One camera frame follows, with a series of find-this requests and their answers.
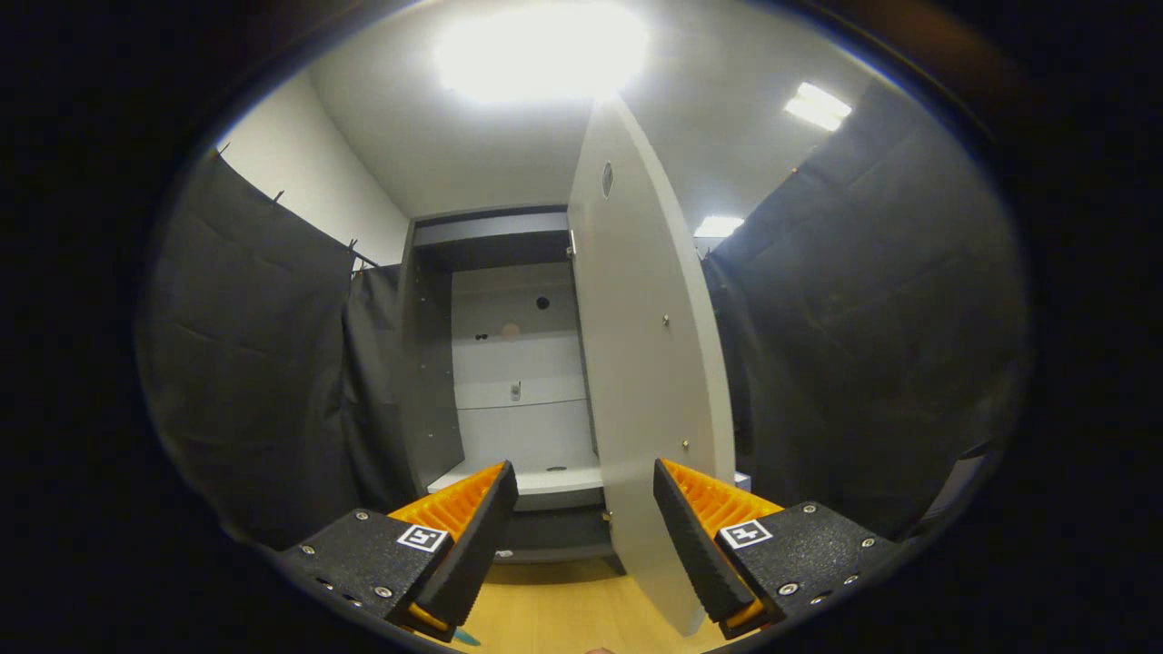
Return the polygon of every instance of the bright light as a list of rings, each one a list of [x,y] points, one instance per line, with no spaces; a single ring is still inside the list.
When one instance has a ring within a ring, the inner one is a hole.
[[[642,67],[647,31],[606,5],[511,9],[457,24],[436,48],[441,80],[484,101],[609,94]]]
[[[708,215],[702,219],[702,225],[694,230],[695,239],[726,239],[732,232],[743,225],[742,218],[728,218],[723,215]]]
[[[828,131],[835,131],[844,116],[852,113],[852,108],[835,95],[806,81],[799,85],[795,93],[784,109]]]
[[[816,105],[820,109],[840,118],[844,118],[852,113],[852,108],[841,102],[835,95],[827,93],[819,86],[813,86],[806,81],[800,84],[800,87],[795,91],[795,93],[808,102]]]

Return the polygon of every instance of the curtain rod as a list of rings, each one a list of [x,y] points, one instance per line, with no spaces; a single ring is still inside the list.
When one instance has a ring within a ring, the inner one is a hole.
[[[364,263],[370,263],[372,268],[379,268],[378,263],[371,261],[370,258],[368,258],[368,257],[365,257],[362,254],[359,254],[359,253],[356,251],[355,248],[356,248],[356,243],[358,243],[358,242],[359,242],[359,239],[351,239],[351,242],[348,243],[348,251],[351,253],[352,255],[355,255],[356,258],[358,258],[359,261],[362,261]]]

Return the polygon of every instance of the cabinet door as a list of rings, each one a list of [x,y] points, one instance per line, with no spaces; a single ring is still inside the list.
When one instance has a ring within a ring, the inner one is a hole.
[[[655,504],[652,465],[662,456],[730,482],[730,399],[678,199],[616,95],[594,102],[568,213],[614,549],[666,620],[691,635],[705,613]]]

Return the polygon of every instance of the black curtain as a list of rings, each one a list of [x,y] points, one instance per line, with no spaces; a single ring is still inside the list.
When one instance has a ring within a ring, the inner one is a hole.
[[[400,398],[400,266],[359,271],[343,310],[343,428],[364,506],[393,511],[412,499]]]
[[[907,531],[957,457],[1009,428],[1021,264],[957,141],[899,92],[866,92],[707,257],[743,353],[754,490]]]
[[[136,326],[156,428],[231,533],[291,546],[357,504],[340,414],[354,255],[216,152],[160,229]]]

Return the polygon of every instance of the floor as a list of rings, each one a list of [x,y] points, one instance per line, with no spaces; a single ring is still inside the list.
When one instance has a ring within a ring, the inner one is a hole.
[[[480,646],[458,640],[448,646],[476,654],[585,654],[601,647],[614,654],[687,654],[726,642],[709,620],[682,638],[633,578],[601,560],[493,566],[464,631]]]

